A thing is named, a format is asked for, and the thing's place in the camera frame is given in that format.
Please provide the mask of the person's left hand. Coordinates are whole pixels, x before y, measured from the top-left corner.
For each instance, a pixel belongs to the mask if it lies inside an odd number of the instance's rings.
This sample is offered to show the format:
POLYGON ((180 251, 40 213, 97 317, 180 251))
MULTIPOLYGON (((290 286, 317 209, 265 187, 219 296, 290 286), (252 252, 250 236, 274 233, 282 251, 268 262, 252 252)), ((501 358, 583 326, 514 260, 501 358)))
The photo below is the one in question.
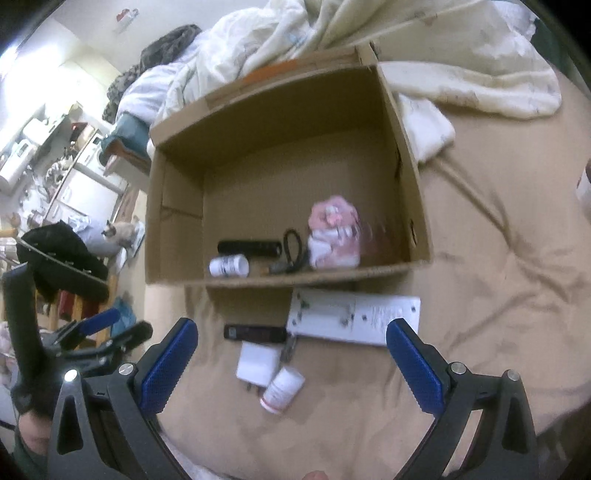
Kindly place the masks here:
POLYGON ((13 460, 27 479, 47 478, 52 420, 34 410, 19 416, 13 460))

